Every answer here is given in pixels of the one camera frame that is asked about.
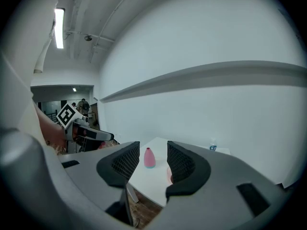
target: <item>human arm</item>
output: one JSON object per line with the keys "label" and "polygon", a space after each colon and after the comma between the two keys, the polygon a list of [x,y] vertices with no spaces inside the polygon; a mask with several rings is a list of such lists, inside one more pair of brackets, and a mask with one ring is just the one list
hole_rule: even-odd
{"label": "human arm", "polygon": [[66,138],[64,134],[64,129],[54,123],[50,118],[48,118],[34,103],[34,107],[38,116],[40,129],[42,131],[44,139],[62,146],[66,147]]}

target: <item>black panel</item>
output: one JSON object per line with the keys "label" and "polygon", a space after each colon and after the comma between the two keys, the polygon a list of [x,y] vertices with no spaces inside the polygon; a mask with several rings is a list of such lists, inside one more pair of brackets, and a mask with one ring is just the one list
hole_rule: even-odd
{"label": "black panel", "polygon": [[133,219],[130,213],[126,189],[122,190],[120,201],[113,203],[108,209],[106,209],[106,213],[115,217],[117,220],[133,226]]}
{"label": "black panel", "polygon": [[85,130],[86,130],[85,128],[78,127],[78,129],[77,129],[77,136],[84,136],[84,131]]}
{"label": "black panel", "polygon": [[66,105],[67,101],[61,101],[61,109]]}
{"label": "black panel", "polygon": [[254,216],[261,214],[270,206],[252,183],[245,183],[236,187]]}
{"label": "black panel", "polygon": [[71,166],[74,166],[74,165],[77,165],[77,164],[79,164],[79,162],[76,161],[76,160],[71,160],[71,161],[67,161],[67,162],[62,163],[64,169],[71,167]]}
{"label": "black panel", "polygon": [[174,181],[166,189],[167,200],[170,196],[195,193],[206,183],[211,173],[207,160],[172,141],[167,142],[167,163]]}
{"label": "black panel", "polygon": [[98,147],[101,145],[100,140],[89,140],[84,137],[77,137],[76,141],[79,145],[81,145],[80,150],[78,152],[94,151],[97,150]]}
{"label": "black panel", "polygon": [[86,136],[89,137],[89,138],[96,139],[97,133],[95,133],[95,132],[93,132],[91,130],[87,130],[86,131]]}
{"label": "black panel", "polygon": [[96,170],[109,186],[124,188],[138,166],[139,156],[140,142],[135,141],[101,159]]}

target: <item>ceiling light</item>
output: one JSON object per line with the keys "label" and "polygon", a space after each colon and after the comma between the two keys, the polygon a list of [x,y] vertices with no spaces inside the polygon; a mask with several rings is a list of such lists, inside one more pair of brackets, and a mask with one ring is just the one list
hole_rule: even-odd
{"label": "ceiling light", "polygon": [[64,48],[63,45],[63,22],[64,22],[64,10],[55,9],[56,14],[56,26],[54,32],[56,35],[57,48]]}

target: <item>ceiling pipe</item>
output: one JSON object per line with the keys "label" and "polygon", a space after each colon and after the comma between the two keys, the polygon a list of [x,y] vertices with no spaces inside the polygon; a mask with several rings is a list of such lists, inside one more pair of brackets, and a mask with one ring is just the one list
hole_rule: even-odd
{"label": "ceiling pipe", "polygon": [[90,63],[92,62],[92,59],[93,59],[93,56],[94,56],[94,52],[95,52],[95,49],[96,49],[96,47],[97,47],[97,45],[98,45],[98,42],[99,42],[99,39],[100,39],[100,37],[101,37],[102,32],[104,31],[106,25],[107,25],[108,22],[110,21],[111,17],[112,17],[113,14],[115,13],[115,11],[116,11],[116,10],[120,7],[120,5],[123,3],[123,1],[124,1],[124,0],[121,0],[121,1],[118,3],[118,5],[115,7],[115,9],[114,9],[114,10],[112,11],[112,13],[110,14],[110,16],[109,16],[109,18],[107,19],[106,23],[104,24],[103,28],[101,29],[101,31],[100,31],[100,33],[99,33],[99,36],[98,36],[98,38],[97,38],[97,40],[96,40],[96,43],[94,44],[93,52],[91,53],[92,55],[91,55]]}
{"label": "ceiling pipe", "polygon": [[106,37],[103,37],[103,36],[97,36],[97,35],[94,35],[94,34],[83,33],[83,32],[65,31],[65,33],[66,33],[66,34],[68,34],[68,33],[81,34],[81,35],[86,35],[86,36],[91,36],[91,37],[97,37],[98,40],[99,40],[99,39],[102,39],[102,40],[109,41],[109,42],[111,42],[111,43],[115,42],[113,39],[109,39],[109,38],[106,38]]}
{"label": "ceiling pipe", "polygon": [[108,48],[104,48],[104,47],[101,47],[101,46],[96,46],[96,48],[98,48],[98,49],[101,49],[101,50],[104,50],[104,51],[108,51]]}
{"label": "ceiling pipe", "polygon": [[[77,32],[80,32],[82,30],[84,15],[90,2],[91,0],[77,0],[75,5],[75,11],[72,17],[72,24],[74,24],[74,28],[70,27],[68,30],[74,30]],[[80,54],[78,50],[79,43],[79,36],[73,36],[69,38],[70,59],[75,59],[75,56],[78,58]]]}
{"label": "ceiling pipe", "polygon": [[71,23],[70,23],[69,28],[71,28],[71,26],[72,26],[72,20],[73,20],[73,16],[74,16],[75,9],[76,9],[76,4],[77,4],[77,0],[74,0],[73,8],[72,8],[72,13],[71,13]]}

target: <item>white wall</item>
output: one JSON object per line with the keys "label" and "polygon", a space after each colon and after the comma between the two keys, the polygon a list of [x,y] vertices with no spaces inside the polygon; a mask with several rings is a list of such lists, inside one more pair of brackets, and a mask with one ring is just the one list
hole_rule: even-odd
{"label": "white wall", "polygon": [[46,54],[43,73],[34,74],[31,87],[92,85],[93,97],[98,98],[99,67],[88,62],[70,59],[66,54],[67,49],[57,49],[53,40]]}
{"label": "white wall", "polygon": [[93,105],[93,104],[96,104],[96,103],[97,103],[97,99],[94,98],[94,88],[92,88],[92,89],[90,90],[88,103],[89,103],[90,105]]}
{"label": "white wall", "polygon": [[[266,60],[306,67],[306,52],[280,8],[271,0],[161,0],[117,40],[101,70],[100,98],[215,62]],[[120,80],[114,84],[114,78]]]}
{"label": "white wall", "polygon": [[[278,8],[273,0],[159,1],[135,18],[101,66],[100,124],[119,142],[141,145],[154,137],[207,145],[213,137],[273,182],[293,183],[307,144],[307,79],[279,67],[306,67],[306,54]],[[227,64],[239,60],[272,63],[269,71]],[[216,62],[230,72],[209,74],[206,65]],[[201,77],[128,90],[200,65]]]}
{"label": "white wall", "polygon": [[53,102],[42,102],[42,112],[46,112],[46,114],[50,113],[59,113],[61,110],[61,101],[53,101]]}
{"label": "white wall", "polygon": [[68,101],[73,103],[81,99],[89,100],[88,91],[74,92],[71,87],[64,86],[48,86],[48,87],[32,87],[33,100],[35,102],[50,102],[50,101]]}

